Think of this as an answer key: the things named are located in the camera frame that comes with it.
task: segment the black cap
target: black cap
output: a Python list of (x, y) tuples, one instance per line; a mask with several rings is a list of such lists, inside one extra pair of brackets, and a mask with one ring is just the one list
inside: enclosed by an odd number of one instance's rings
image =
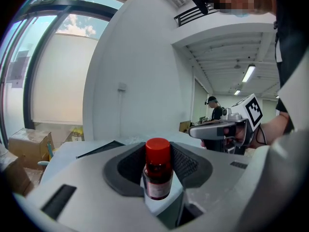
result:
[(208, 105), (209, 102), (211, 101), (216, 101), (217, 99), (214, 96), (210, 96), (206, 101), (205, 101), (205, 105)]

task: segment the cardboard box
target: cardboard box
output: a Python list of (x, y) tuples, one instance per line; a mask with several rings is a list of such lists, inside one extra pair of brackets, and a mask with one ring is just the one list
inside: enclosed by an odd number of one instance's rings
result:
[(191, 124), (190, 120), (189, 121), (185, 121), (185, 122), (181, 122), (179, 124), (179, 131), (186, 133), (188, 131), (188, 129), (190, 128), (190, 124)]
[(33, 189), (39, 186), (44, 171), (30, 168), (24, 168), (24, 169), (26, 171), (28, 178), (30, 179), (30, 183), (23, 193), (23, 195), (26, 197)]
[(30, 184), (30, 179), (21, 165), (20, 159), (7, 151), (0, 156), (0, 169), (6, 177), (12, 192), (23, 195)]
[(49, 161), (47, 143), (50, 142), (52, 149), (54, 143), (49, 131), (21, 129), (9, 139), (9, 151), (21, 159), (25, 168), (44, 170), (39, 166), (41, 160)]

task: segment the sky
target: sky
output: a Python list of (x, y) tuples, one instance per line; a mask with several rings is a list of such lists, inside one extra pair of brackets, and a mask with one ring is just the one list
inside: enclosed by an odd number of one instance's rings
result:
[[(116, 0), (86, 0), (119, 9), (123, 3)], [(99, 39), (108, 22), (94, 17), (70, 14), (57, 30), (57, 33), (80, 35)]]

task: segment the fluorescent light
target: fluorescent light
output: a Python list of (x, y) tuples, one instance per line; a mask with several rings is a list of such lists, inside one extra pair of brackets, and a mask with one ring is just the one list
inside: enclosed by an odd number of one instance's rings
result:
[(255, 69), (255, 65), (249, 65), (247, 73), (246, 73), (245, 77), (242, 80), (243, 83), (246, 83), (249, 80), (250, 76), (254, 72), (254, 69)]

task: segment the black slot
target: black slot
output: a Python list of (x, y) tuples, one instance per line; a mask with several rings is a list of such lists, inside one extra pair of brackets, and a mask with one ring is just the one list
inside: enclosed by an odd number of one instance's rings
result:
[(186, 224), (187, 222), (190, 222), (195, 218), (198, 218), (202, 214), (203, 212), (194, 204), (185, 204), (177, 227), (182, 226), (183, 224)]
[(50, 218), (56, 220), (77, 188), (63, 185), (41, 209)]
[(232, 166), (237, 167), (237, 168), (242, 168), (242, 169), (246, 169), (247, 168), (247, 164), (238, 162), (238, 161), (234, 161), (231, 163)]
[(114, 141), (110, 142), (109, 144), (103, 145), (100, 148), (94, 149), (94, 150), (92, 150), (92, 151), (90, 151), (86, 154), (78, 156), (78, 157), (76, 157), (76, 159), (81, 158), (81, 157), (85, 157), (85, 156), (90, 156), (92, 154), (100, 153), (100, 152), (103, 152), (103, 151), (106, 151), (106, 150), (109, 150), (109, 149), (114, 149), (114, 148), (117, 148), (117, 147), (120, 147), (120, 146), (124, 146), (124, 144), (114, 140)]

